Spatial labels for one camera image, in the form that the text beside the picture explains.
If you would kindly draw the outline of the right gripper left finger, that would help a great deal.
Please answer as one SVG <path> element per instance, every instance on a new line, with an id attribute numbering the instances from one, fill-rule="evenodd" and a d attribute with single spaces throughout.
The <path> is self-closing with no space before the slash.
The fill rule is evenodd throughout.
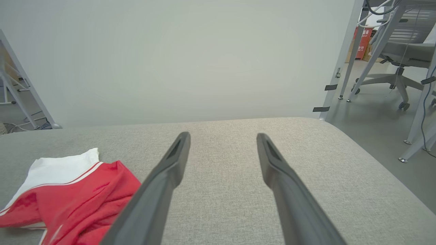
<path id="1" fill-rule="evenodd" d="M 189 132 L 176 137 L 100 245 L 161 245 L 173 191 L 184 176 L 190 143 Z"/>

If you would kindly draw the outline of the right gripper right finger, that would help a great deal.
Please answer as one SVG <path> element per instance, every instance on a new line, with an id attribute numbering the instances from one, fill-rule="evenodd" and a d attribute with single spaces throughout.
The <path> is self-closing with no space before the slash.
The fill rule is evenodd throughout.
<path id="1" fill-rule="evenodd" d="M 263 180 L 274 193 L 285 245 L 347 245 L 265 133 L 256 137 Z"/>

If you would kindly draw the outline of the red and white garment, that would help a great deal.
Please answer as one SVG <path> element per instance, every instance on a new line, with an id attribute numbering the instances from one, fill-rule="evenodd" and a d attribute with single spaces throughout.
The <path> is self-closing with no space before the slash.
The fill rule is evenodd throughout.
<path id="1" fill-rule="evenodd" d="M 39 158 L 0 211 L 0 228 L 44 230 L 39 245 L 98 245 L 141 183 L 97 148 L 75 156 Z"/>

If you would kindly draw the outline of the white partition board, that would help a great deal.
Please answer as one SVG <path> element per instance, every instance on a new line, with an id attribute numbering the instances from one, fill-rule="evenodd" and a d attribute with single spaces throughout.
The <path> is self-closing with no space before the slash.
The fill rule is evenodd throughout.
<path id="1" fill-rule="evenodd" d="M 310 117 L 355 0 L 0 0 L 0 29 L 63 128 Z"/>

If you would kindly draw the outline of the red cardboard box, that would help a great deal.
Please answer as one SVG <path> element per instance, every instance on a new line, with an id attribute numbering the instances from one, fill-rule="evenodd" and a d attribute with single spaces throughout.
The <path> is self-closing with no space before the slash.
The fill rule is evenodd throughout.
<path id="1" fill-rule="evenodd" d="M 360 40 L 360 43 L 358 46 L 358 51 L 357 51 L 355 59 L 357 59 L 357 60 L 363 59 L 363 57 L 366 53 L 366 49 L 369 46 L 369 42 L 372 38 L 373 29 L 374 28 L 365 28 L 364 29 L 362 36 L 361 36 L 361 40 Z"/>

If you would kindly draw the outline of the grey office chair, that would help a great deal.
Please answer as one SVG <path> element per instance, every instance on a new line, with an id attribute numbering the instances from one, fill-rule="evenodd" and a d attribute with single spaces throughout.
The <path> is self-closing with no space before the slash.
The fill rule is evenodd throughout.
<path id="1" fill-rule="evenodd" d="M 395 24 L 388 41 L 376 57 L 382 63 L 389 62 L 397 67 L 393 74 L 367 74 L 362 82 L 356 79 L 352 92 L 360 93 L 363 85 L 386 83 L 390 89 L 397 89 L 402 97 L 400 110 L 408 110 L 409 96 L 407 88 L 423 90 L 424 86 L 403 76 L 406 67 L 429 68 L 435 51 L 435 44 L 425 43 L 426 38 L 436 25 L 436 6 L 416 6 L 406 10 Z"/>

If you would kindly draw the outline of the grey partition post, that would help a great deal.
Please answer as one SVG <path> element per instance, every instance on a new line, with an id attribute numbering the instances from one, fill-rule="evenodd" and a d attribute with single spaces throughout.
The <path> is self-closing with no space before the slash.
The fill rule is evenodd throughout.
<path id="1" fill-rule="evenodd" d="M 51 116 L 50 112 L 48 111 L 47 107 L 42 102 L 42 99 L 38 95 L 36 89 L 34 88 L 34 85 L 32 84 L 30 78 L 26 74 L 22 64 L 20 63 L 17 55 L 15 54 L 14 50 L 12 49 L 12 47 L 11 47 L 11 45 L 10 45 L 10 43 L 9 43 L 9 41 L 8 41 L 7 37 L 5 36 L 5 34 L 4 34 L 2 29 L 0 29 L 0 40 L 2 41 L 3 45 L 5 46 L 6 50 L 9 53 L 9 55 L 11 56 L 11 59 L 13 60 L 15 66 L 17 68 L 17 72 L 20 73 L 20 75 L 22 76 L 24 81 L 28 82 L 28 84 L 30 85 L 29 89 L 30 89 L 30 92 L 31 92 L 32 96 L 34 97 L 34 99 L 38 103 L 38 106 L 43 111 L 43 113 L 46 116 L 47 120 L 50 122 L 52 128 L 53 129 L 62 129 L 63 127 L 60 124 L 56 123 L 56 121 L 53 119 L 53 117 Z"/>
<path id="2" fill-rule="evenodd" d="M 337 59 L 335 68 L 334 68 L 334 73 L 332 75 L 332 79 L 330 81 L 330 85 L 335 85 L 338 84 L 339 80 L 340 80 L 340 76 L 343 75 L 343 66 L 345 64 L 345 59 L 347 57 L 347 53 L 350 47 L 350 44 L 353 40 L 353 36 L 354 36 L 354 32 L 355 32 L 355 27 L 358 23 L 358 18 L 361 15 L 361 11 L 362 11 L 362 6 L 364 5 L 364 0 L 353 0 L 353 8 L 351 11 L 351 16 L 349 18 L 347 18 L 348 23 L 347 23 L 347 28 L 346 28 L 346 32 L 345 32 L 345 36 L 342 38 L 342 46 L 339 52 L 339 57 Z M 324 104 L 322 107 L 330 107 L 331 109 L 331 105 L 332 102 L 334 100 L 334 96 L 336 93 L 336 90 L 331 90 L 331 91 L 326 91 L 326 98 L 324 101 Z M 328 116 L 328 112 L 323 112 L 320 113 L 319 119 L 322 121 L 325 121 L 327 119 Z"/>

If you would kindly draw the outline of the grey metal desk frame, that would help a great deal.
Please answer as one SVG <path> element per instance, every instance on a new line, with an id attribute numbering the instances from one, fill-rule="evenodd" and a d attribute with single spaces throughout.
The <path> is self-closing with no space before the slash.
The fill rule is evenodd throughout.
<path id="1" fill-rule="evenodd" d="M 424 85 L 423 91 L 419 98 L 417 110 L 412 121 L 412 125 L 406 139 L 406 142 L 411 144 L 408 149 L 403 152 L 403 154 L 398 158 L 402 163 L 407 163 L 408 159 L 412 157 L 419 150 L 424 150 L 426 153 L 432 155 L 429 150 L 436 143 L 436 119 L 431 122 L 428 128 L 425 130 L 423 124 L 427 116 L 427 106 L 431 105 L 427 103 L 428 97 L 433 93 L 436 87 L 436 47 L 430 62 L 430 67 L 426 75 L 426 79 L 422 80 L 421 83 Z"/>
<path id="2" fill-rule="evenodd" d="M 388 43 L 389 38 L 391 37 L 392 33 L 394 32 L 395 27 L 400 22 L 403 14 L 405 13 L 405 8 L 407 6 L 407 0 L 397 0 L 396 4 L 393 5 L 392 10 L 394 11 L 394 14 L 390 15 L 390 19 L 385 23 L 385 25 L 382 27 L 382 30 L 377 32 L 377 34 L 380 34 L 380 37 L 378 39 L 377 44 L 375 45 L 375 48 L 373 48 L 372 51 L 372 57 L 369 59 L 369 62 L 364 69 L 364 71 L 361 73 L 361 76 L 357 82 L 357 85 L 355 85 L 354 89 L 351 91 L 347 102 L 351 102 L 354 97 L 357 90 L 360 88 L 360 86 L 363 84 L 364 79 L 369 74 L 369 71 L 371 70 L 372 66 L 375 64 L 376 60 L 380 56 L 381 52 L 383 51 L 383 48 Z M 361 15 L 358 18 L 358 23 L 355 27 L 357 29 L 357 33 L 355 36 L 355 42 L 352 46 L 352 53 L 350 56 L 350 61 L 348 64 L 347 71 L 344 76 L 343 85 L 340 91 L 339 100 L 344 99 L 344 93 L 345 89 L 347 87 L 348 80 L 350 78 L 351 70 L 353 67 L 353 64 L 355 62 L 355 57 L 358 51 L 358 46 L 361 40 L 362 33 L 364 29 L 366 28 L 365 23 L 366 19 L 369 18 L 369 16 L 372 15 L 372 7 L 369 3 L 369 1 L 364 0 L 364 5 L 362 6 Z"/>

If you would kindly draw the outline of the white metal rack frame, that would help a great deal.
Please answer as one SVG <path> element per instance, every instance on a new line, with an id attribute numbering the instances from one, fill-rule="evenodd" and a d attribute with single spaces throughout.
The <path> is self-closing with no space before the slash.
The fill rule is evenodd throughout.
<path id="1" fill-rule="evenodd" d="M 20 84 L 19 80 L 14 79 L 13 76 L 11 76 L 8 73 L 8 69 L 14 71 L 16 73 L 16 75 L 18 76 L 20 73 L 17 72 L 17 70 L 15 68 L 13 68 L 12 65 L 10 65 L 9 63 L 7 63 L 5 57 L 5 49 L 2 47 L 2 45 L 0 44 L 0 81 L 3 83 L 3 88 L 4 88 L 4 98 L 5 98 L 5 102 L 0 102 L 0 104 L 17 104 L 21 111 L 24 113 L 24 115 L 27 117 L 28 122 L 25 124 L 31 124 L 34 128 L 34 130 L 39 129 L 40 127 L 36 124 L 36 122 L 34 121 L 34 119 L 31 117 L 31 115 L 28 113 L 28 110 L 26 109 L 23 101 L 21 100 L 21 97 L 19 95 L 19 92 L 16 88 L 14 88 L 13 82 L 16 82 L 16 84 Z M 13 102 L 9 102 L 7 100 L 7 93 L 11 93 L 12 97 L 14 98 L 14 103 Z"/>

